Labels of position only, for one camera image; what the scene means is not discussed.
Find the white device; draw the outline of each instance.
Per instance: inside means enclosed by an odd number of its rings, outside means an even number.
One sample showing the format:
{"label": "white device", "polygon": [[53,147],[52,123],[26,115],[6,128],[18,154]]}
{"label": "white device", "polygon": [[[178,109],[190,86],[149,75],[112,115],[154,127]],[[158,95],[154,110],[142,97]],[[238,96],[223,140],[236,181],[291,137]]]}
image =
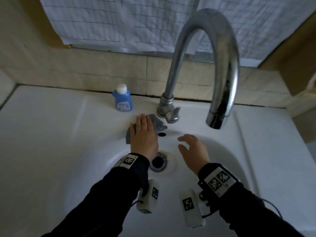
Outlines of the white device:
{"label": "white device", "polygon": [[137,202],[136,204],[137,210],[144,214],[152,214],[157,209],[160,190],[160,186],[156,180],[150,179],[148,180],[148,183],[149,190],[147,194],[142,197],[143,189],[141,188],[138,195],[138,201],[142,202]]}
{"label": "white device", "polygon": [[200,200],[199,195],[200,192],[196,193],[191,189],[180,192],[179,194],[184,220],[186,225],[190,228],[203,227],[205,225],[205,219],[202,217],[200,205],[206,204],[207,201]]}

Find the black long-sleeve shirt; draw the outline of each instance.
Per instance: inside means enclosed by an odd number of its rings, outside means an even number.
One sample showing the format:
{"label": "black long-sleeve shirt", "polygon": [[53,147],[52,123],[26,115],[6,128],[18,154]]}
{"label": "black long-sleeve shirt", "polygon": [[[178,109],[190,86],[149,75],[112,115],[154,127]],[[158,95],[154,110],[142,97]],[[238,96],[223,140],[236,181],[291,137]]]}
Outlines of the black long-sleeve shirt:
{"label": "black long-sleeve shirt", "polygon": [[[142,163],[136,170],[148,170],[149,161],[141,155],[138,156]],[[207,164],[201,169],[199,178],[212,171],[211,165]],[[118,236],[143,182],[134,171],[124,167],[113,168],[93,185],[85,199],[53,231],[43,236]],[[289,223],[267,209],[256,195],[239,182],[221,198],[219,214],[239,237],[302,236]]]}

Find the soap bottle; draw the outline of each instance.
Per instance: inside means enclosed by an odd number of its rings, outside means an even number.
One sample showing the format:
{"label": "soap bottle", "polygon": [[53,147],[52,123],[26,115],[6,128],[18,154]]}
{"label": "soap bottle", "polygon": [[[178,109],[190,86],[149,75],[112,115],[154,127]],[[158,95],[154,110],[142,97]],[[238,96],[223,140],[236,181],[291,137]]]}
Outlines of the soap bottle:
{"label": "soap bottle", "polygon": [[133,109],[130,92],[125,84],[119,84],[112,96],[115,98],[115,107],[118,111],[131,111]]}

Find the white bottle cap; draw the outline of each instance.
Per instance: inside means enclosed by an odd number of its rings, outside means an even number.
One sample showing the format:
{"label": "white bottle cap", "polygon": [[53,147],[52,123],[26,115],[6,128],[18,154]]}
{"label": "white bottle cap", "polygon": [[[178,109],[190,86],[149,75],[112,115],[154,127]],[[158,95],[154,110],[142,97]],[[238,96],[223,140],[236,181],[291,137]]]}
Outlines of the white bottle cap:
{"label": "white bottle cap", "polygon": [[124,95],[127,92],[127,86],[125,84],[118,84],[116,91],[117,93]]}

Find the gray cloth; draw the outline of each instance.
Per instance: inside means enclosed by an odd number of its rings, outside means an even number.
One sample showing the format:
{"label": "gray cloth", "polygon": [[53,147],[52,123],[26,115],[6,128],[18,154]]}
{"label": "gray cloth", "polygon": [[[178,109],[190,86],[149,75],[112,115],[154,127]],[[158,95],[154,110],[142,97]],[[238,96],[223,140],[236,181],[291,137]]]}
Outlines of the gray cloth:
{"label": "gray cloth", "polygon": [[[154,129],[155,131],[164,131],[165,129],[167,129],[168,127],[166,127],[163,123],[163,121],[161,121],[158,117],[156,117],[155,114],[150,114],[148,115],[154,125]],[[131,130],[128,128],[126,136],[125,136],[125,140],[126,140],[126,144],[130,144],[131,143]]]}

